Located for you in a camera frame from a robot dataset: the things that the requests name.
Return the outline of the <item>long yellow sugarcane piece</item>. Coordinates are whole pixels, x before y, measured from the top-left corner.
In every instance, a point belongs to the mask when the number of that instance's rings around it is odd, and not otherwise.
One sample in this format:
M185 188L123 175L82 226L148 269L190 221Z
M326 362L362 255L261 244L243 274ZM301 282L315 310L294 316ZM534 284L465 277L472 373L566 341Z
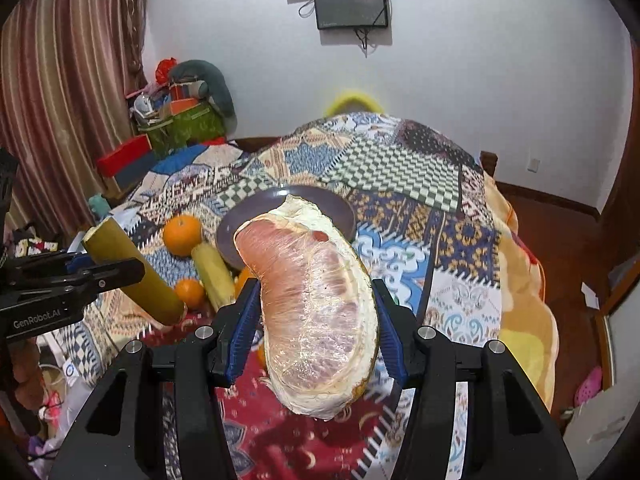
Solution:
M94 263L110 264L117 271L119 288L156 322L171 326L182 320L183 301L112 217L91 228L82 246Z

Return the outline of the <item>large Dole orange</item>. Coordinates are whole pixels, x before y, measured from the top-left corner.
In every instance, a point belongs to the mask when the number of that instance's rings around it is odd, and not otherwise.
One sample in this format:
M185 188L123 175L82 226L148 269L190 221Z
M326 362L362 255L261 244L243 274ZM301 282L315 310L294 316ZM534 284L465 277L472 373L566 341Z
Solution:
M252 270L250 270L248 266L244 266L240 274L235 279L235 283L234 283L235 297L240 296L240 293L242 292L242 289L246 281L249 280L250 278L255 278L255 274L253 273Z

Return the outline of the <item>peeled pomelo wedge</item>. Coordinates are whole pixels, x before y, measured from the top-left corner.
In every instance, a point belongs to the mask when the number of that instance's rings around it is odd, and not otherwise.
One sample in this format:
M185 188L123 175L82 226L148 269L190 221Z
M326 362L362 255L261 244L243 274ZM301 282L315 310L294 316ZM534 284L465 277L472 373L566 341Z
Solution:
M258 278L270 388L290 411L331 420L355 402L378 356L371 279L320 208L296 195L233 234Z

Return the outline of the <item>small mandarin front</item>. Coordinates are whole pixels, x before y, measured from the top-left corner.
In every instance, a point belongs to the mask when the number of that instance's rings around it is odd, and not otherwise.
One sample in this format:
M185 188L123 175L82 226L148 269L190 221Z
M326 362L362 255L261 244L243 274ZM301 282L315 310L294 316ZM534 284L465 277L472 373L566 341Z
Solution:
M260 367L263 370L267 369L267 365L266 365L266 354L265 354L265 344L263 341L261 341L258 344L257 350L256 350L256 354L257 354L257 359L258 359L258 363L260 365Z

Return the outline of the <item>small mandarin between canes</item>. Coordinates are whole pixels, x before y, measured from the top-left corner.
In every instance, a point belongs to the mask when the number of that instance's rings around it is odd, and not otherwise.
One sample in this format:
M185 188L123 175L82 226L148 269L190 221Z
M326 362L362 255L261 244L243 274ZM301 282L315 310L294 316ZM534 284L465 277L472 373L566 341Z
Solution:
M206 291L199 280L184 278L175 284L175 292L189 310L202 310L206 303Z

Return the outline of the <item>short yellow sugarcane piece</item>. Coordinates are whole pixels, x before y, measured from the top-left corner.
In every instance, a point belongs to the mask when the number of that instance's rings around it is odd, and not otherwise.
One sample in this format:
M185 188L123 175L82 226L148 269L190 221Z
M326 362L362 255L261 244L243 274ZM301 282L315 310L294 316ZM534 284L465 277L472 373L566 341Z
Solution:
M191 258L213 309L218 311L232 304L234 281L217 248L209 242L201 242L192 249Z

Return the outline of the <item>small mandarin near plate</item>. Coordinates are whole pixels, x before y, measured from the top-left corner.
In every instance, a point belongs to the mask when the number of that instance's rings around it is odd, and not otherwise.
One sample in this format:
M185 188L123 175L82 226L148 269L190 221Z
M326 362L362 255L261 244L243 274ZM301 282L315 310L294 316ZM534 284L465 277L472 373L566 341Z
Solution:
M163 243L171 255L190 257L192 249L203 241L201 221L190 214L171 218L163 229Z

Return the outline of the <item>yellow orange blanket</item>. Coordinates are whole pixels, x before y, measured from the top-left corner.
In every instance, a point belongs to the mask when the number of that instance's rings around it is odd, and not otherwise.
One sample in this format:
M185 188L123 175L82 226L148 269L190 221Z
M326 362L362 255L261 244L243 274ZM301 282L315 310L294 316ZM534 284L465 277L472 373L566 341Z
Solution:
M518 236L518 215L488 174L484 177L484 189L487 207L500 234L499 335L525 370L544 405L552 408L560 336L556 319L544 302L544 268Z

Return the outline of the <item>red blue box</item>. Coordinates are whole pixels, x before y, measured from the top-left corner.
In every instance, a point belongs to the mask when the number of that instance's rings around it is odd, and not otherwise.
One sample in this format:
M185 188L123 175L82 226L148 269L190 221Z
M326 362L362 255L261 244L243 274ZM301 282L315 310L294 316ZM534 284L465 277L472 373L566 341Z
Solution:
M156 162L149 137L139 134L120 144L115 151L99 158L96 170L106 188L116 193L140 182Z

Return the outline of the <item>purple round plate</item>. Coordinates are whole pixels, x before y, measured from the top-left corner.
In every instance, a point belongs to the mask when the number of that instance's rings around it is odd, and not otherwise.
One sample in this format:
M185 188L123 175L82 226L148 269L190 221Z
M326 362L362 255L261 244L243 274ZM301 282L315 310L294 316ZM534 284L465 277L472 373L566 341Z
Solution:
M311 185L287 185L278 188L268 188L251 196L242 198L240 202L232 206L221 219L216 231L215 244L224 262L235 271L241 271L244 263L236 251L232 236L236 229L245 221L264 214L271 209L278 208L284 203L288 195L296 195L308 202L316 204L322 214L328 216L334 226L344 235L346 240L352 242L356 235L356 216L352 207L342 196L333 193L326 188L317 188Z

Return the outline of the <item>striped pink curtain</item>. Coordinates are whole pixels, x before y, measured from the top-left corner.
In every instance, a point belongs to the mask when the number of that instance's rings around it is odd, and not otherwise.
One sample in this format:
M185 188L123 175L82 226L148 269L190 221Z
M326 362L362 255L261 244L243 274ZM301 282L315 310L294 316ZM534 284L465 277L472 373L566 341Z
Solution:
M1 25L1 145L20 162L9 222L72 235L105 190L96 161L132 135L145 0L17 0Z

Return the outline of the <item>patchwork patterned bedspread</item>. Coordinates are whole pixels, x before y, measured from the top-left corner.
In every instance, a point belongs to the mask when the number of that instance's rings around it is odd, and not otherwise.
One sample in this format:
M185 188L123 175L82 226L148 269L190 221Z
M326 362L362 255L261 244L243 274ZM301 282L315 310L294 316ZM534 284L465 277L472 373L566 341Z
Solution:
M195 278L162 232L176 214L201 221L208 240L244 200L288 185L327 188L356 219L354 248L367 271L417 318L454 340L498 334L501 234L474 158L436 131L387 115L320 119L254 154L186 148L160 162L115 218L169 284ZM242 479L386 479L413 394L376 364L360 399L329 422L298 416L270 391L260 356L218 394L224 434Z

